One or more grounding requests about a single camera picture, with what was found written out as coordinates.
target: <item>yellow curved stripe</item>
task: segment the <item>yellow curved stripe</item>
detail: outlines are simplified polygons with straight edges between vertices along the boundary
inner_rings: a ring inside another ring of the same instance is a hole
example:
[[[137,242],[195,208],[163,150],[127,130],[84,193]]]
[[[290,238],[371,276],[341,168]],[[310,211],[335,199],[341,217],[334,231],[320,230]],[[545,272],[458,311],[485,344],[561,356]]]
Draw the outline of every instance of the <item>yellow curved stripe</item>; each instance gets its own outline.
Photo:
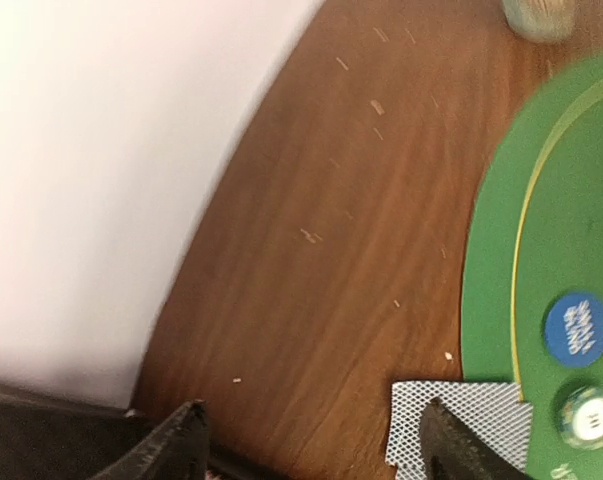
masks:
[[[532,193],[534,187],[537,184],[541,170],[543,169],[548,157],[554,150],[554,147],[559,143],[561,137],[565,132],[579,119],[581,115],[587,112],[594,105],[603,100],[603,79],[592,85],[581,95],[579,95],[574,102],[563,112],[557,122],[554,124],[548,138],[546,139],[537,161],[534,164],[532,175],[528,181],[528,186],[525,190],[525,197],[523,198],[523,206],[521,208],[521,215],[519,216],[519,227],[517,228],[517,236],[514,244],[514,261],[512,264],[512,284],[510,287],[510,350],[512,352],[512,370],[514,372],[514,381],[521,385],[521,370],[519,368],[519,354],[517,351],[517,330],[516,330],[516,290],[517,290],[517,272],[519,268],[519,250],[521,248],[521,235],[523,233],[523,225],[525,224],[525,217],[528,213],[528,207],[530,206],[530,200],[532,199]],[[523,400],[523,386],[521,386],[521,400]]]

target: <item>blue poker chip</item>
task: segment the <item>blue poker chip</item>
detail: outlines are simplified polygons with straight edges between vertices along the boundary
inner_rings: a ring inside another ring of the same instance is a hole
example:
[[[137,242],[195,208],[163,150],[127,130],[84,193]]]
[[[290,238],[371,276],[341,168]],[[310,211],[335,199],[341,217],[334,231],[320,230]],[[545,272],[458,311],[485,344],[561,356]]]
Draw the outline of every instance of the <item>blue poker chip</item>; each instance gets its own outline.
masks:
[[[546,318],[545,345],[565,367],[592,365],[603,355],[603,303],[589,293],[561,297]]]

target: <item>wood grain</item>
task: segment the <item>wood grain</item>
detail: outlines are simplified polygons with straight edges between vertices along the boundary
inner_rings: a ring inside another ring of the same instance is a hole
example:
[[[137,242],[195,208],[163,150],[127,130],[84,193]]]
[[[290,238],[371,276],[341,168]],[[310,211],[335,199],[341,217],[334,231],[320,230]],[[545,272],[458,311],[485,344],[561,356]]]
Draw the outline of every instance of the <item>wood grain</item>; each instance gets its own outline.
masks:
[[[203,398],[217,442],[293,478],[392,478],[391,382],[461,378],[495,147],[539,84],[601,49],[603,0],[560,46],[514,36],[496,0],[327,0],[227,167],[135,406]]]

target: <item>green felt surface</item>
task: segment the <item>green felt surface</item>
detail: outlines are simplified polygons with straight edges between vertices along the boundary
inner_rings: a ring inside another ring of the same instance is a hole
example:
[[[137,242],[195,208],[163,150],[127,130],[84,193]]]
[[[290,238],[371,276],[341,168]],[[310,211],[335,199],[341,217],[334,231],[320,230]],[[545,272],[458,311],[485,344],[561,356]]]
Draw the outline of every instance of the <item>green felt surface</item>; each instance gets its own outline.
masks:
[[[521,385],[524,400],[534,405],[527,473],[539,480],[552,478],[563,464],[580,480],[603,479],[603,449],[574,450],[556,428],[558,409],[573,389],[603,386],[603,357],[585,369],[563,368],[545,351],[542,334],[547,309],[558,296],[581,290],[603,300],[602,79],[603,56],[558,76],[526,105],[486,175],[468,240],[464,376],[512,381],[511,287],[519,220],[535,165],[553,129],[563,124],[529,190],[514,296]]]

